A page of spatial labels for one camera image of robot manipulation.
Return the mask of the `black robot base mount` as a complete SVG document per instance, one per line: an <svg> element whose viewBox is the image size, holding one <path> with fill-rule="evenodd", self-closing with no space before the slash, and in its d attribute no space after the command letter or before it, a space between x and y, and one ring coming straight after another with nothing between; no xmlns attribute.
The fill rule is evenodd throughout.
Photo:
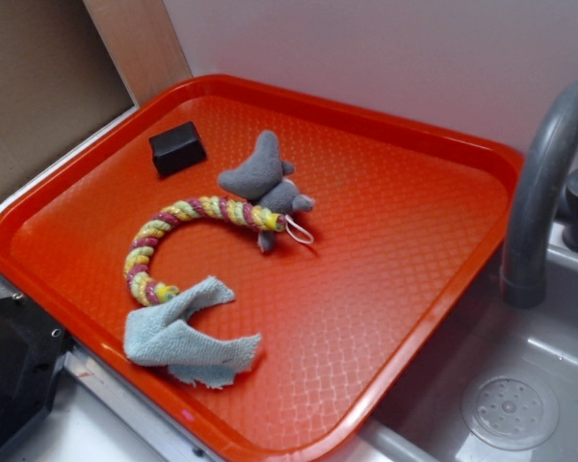
<svg viewBox="0 0 578 462"><path fill-rule="evenodd" d="M34 300L0 299L0 458L51 413L68 343Z"/></svg>

